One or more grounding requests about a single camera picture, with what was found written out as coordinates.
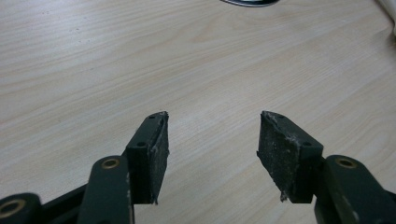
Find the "white object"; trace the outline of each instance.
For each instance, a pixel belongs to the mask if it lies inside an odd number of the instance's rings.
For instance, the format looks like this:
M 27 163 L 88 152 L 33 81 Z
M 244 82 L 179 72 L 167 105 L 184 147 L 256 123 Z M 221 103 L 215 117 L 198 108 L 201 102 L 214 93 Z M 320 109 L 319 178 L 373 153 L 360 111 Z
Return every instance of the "white object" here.
M 388 14 L 393 18 L 396 23 L 396 0 L 379 0 L 382 6 L 387 10 Z M 396 35 L 396 26 L 393 29 L 393 33 Z

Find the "light wood surface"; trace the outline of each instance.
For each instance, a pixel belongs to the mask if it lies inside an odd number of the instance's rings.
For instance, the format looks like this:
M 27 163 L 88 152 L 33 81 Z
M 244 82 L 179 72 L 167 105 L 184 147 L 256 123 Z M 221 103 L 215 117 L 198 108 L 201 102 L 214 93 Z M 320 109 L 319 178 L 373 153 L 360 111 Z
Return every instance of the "light wood surface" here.
M 85 184 L 163 110 L 160 204 L 137 223 L 315 223 L 256 157 L 262 110 L 396 191 L 393 26 L 364 0 L 1 1 L 0 198 Z

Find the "wooden table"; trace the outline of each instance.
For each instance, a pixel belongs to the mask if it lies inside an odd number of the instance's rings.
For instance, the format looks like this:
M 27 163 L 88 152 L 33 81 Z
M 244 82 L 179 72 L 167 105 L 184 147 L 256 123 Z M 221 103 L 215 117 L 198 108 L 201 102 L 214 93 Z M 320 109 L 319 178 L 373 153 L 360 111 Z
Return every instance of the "wooden table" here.
M 262 110 L 396 191 L 396 45 L 376 1 L 0 3 L 0 198 L 86 183 L 169 112 L 159 205 L 137 223 L 315 223 L 256 157 Z

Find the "wood grain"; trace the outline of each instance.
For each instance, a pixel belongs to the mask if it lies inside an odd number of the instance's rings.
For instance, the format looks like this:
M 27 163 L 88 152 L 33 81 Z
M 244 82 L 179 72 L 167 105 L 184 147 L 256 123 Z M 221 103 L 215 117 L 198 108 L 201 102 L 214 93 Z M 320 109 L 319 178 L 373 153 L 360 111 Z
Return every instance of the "wood grain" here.
M 43 203 L 170 114 L 158 206 L 137 223 L 315 223 L 255 155 L 284 114 L 396 191 L 396 47 L 376 1 L 0 2 L 0 198 Z

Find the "table surface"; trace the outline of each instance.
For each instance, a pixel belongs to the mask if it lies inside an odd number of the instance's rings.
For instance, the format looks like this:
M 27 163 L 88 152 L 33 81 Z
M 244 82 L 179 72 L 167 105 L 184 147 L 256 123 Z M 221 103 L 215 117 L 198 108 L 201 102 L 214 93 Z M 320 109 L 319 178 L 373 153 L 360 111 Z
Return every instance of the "table surface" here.
M 85 184 L 164 110 L 168 168 L 137 223 L 315 223 L 256 157 L 263 110 L 396 191 L 392 29 L 376 1 L 1 1 L 0 198 Z

